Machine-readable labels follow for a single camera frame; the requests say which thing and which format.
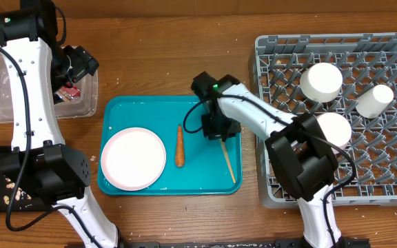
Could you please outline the red snack wrapper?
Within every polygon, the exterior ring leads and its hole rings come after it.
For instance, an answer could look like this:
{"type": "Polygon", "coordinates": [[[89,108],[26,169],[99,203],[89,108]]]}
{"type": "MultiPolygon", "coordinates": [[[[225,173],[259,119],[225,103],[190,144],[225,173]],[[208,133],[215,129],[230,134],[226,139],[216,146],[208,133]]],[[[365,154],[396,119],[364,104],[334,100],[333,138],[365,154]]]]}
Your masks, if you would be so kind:
{"type": "Polygon", "coordinates": [[[81,91],[78,87],[61,87],[55,94],[60,102],[71,102],[79,99],[81,91]]]}

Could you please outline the wooden chopstick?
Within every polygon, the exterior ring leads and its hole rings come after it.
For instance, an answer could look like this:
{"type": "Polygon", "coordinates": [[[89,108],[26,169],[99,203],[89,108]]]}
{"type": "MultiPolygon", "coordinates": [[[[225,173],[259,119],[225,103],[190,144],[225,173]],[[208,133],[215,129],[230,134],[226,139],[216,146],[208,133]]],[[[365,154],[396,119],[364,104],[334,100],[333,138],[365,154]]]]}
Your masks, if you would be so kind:
{"type": "Polygon", "coordinates": [[[223,139],[220,139],[220,144],[221,144],[221,149],[223,151],[225,162],[227,164],[227,168],[229,170],[232,182],[235,184],[236,183],[236,179],[235,179],[234,172],[233,172],[233,169],[232,169],[232,165],[231,165],[231,162],[230,162],[229,154],[227,152],[227,149],[226,149],[226,146],[225,146],[225,142],[223,141],[223,139]]]}

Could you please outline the orange carrot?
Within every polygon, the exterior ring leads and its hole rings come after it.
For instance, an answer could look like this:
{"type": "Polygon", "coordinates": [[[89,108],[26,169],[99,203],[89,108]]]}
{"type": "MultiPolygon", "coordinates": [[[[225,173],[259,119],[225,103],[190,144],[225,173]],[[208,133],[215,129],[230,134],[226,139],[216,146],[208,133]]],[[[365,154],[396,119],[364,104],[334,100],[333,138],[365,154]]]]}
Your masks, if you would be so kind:
{"type": "Polygon", "coordinates": [[[177,128],[177,142],[175,152],[175,164],[177,167],[183,167],[185,164],[185,150],[183,144],[183,129],[179,125],[177,128]]]}

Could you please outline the large pink plate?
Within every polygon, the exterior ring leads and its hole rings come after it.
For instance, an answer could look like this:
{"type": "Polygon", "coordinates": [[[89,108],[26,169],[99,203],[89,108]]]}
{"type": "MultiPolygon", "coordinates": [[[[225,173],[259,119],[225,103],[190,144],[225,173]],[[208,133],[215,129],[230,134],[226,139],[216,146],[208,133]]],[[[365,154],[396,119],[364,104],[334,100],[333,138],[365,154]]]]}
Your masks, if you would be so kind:
{"type": "Polygon", "coordinates": [[[124,191],[139,191],[155,183],[167,161],[162,140],[152,131],[131,127],[113,135],[101,152],[106,180],[124,191]]]}

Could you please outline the pale green bowl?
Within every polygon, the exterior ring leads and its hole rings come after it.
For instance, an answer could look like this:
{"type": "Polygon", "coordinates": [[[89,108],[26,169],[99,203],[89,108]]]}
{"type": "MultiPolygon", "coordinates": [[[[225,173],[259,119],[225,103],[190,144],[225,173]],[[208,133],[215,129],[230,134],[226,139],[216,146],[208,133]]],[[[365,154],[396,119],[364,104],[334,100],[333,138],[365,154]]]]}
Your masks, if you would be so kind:
{"type": "Polygon", "coordinates": [[[334,100],[340,92],[343,76],[340,70],[330,63],[317,63],[304,71],[300,88],[306,98],[319,103],[334,100]]]}

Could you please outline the white upside-down cup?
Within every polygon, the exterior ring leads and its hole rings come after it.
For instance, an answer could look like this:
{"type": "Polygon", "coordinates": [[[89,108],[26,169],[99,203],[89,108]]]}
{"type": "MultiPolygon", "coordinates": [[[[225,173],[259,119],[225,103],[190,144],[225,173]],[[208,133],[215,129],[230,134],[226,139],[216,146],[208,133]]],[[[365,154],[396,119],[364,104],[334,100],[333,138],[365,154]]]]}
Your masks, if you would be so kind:
{"type": "Polygon", "coordinates": [[[393,101],[394,92],[386,85],[377,85],[356,100],[356,111],[365,118],[376,118],[393,101]]]}

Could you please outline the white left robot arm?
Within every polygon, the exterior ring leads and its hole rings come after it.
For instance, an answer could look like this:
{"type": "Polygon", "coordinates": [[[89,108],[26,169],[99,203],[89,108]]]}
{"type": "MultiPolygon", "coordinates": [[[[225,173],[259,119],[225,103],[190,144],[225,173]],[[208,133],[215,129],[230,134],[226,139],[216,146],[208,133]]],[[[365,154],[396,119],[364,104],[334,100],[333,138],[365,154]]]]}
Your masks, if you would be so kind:
{"type": "Polygon", "coordinates": [[[51,1],[22,1],[18,10],[0,14],[14,119],[11,150],[0,155],[0,168],[16,189],[64,215],[85,247],[124,247],[92,193],[88,158],[65,144],[57,123],[55,93],[99,67],[84,48],[65,44],[58,14],[51,1]]]}

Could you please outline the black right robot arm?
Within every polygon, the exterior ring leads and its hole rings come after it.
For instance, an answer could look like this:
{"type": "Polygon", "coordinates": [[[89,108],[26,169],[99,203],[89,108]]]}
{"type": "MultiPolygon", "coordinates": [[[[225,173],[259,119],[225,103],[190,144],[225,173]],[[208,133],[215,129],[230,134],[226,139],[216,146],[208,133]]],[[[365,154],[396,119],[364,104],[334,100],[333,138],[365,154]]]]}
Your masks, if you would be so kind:
{"type": "Polygon", "coordinates": [[[226,141],[245,126],[263,140],[276,180],[298,201],[302,246],[344,247],[331,196],[338,161],[314,115],[278,110],[231,75],[216,80],[202,72],[191,89],[206,106],[200,128],[204,137],[226,141]]]}

